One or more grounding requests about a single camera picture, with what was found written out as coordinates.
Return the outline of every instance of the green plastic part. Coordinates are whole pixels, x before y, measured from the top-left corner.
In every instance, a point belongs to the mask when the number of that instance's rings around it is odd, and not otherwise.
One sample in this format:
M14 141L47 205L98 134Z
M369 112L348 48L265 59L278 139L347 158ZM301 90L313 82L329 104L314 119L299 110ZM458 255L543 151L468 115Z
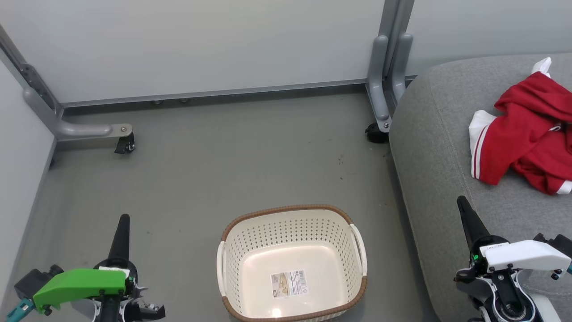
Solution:
M59 310L62 303L105 294L125 293L125 273L120 270L78 268L57 274L34 295L34 304L40 314L44 305Z

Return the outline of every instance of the black caster wheel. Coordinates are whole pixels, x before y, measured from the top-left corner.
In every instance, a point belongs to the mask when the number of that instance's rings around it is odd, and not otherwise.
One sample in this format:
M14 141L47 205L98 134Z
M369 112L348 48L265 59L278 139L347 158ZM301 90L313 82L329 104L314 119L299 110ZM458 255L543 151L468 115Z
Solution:
M385 143L389 140L389 133L382 132L379 130L377 123L371 123L370 126L366 128L367 139L371 143Z
M130 135L119 138L115 147L115 153L126 154L135 150L135 135L131 132Z

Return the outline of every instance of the bracket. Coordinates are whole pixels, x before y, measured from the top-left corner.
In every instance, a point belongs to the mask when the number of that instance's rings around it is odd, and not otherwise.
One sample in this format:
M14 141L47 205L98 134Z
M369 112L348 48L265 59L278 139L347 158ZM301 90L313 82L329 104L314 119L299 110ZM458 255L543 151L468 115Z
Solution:
M20 74L22 74L22 77L24 77L28 83L28 86L35 89L35 91L38 92L38 95L40 95L40 97L46 102L47 106L58 113L62 107L55 99L54 95L40 77L36 69L26 62L21 63L18 68Z
M367 93L370 97L371 106L374 109L375 120L379 131L389 133L391 126L390 110L383 94L383 65L386 59L387 36L377 36L371 50L370 68L367 73Z
M74 124L61 120L46 104L38 92L26 87L23 97L28 106L45 124L58 142L97 138L120 138L116 153L124 154L134 148L133 126L131 124Z
M391 67L391 89L395 98L395 104L399 102L405 92L405 69L409 60L409 52L413 44L412 34L402 34L398 38L395 48L393 66Z

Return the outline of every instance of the floor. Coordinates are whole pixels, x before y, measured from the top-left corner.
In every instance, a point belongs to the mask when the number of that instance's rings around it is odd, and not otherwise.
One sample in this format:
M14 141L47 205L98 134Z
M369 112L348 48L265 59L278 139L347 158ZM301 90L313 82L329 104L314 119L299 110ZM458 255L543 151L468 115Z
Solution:
M217 287L220 236L236 217L327 203L360 229L364 299L336 321L438 321L423 284L388 144L364 129L362 87L78 109L68 121L130 123L130 155L107 146L60 150L39 192L17 278L32 268L103 260L117 221L131 215L131 260L165 321L234 321ZM82 321L65 305L27 321Z

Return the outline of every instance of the teal connector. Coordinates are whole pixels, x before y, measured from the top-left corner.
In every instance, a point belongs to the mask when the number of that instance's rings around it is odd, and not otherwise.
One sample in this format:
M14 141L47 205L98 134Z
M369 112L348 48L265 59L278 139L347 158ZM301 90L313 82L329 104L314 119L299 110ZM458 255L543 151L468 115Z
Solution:
M20 301L17 307L15 307L6 316L6 322L20 322L22 321L30 312L35 309L35 305L32 301L28 299L23 299Z

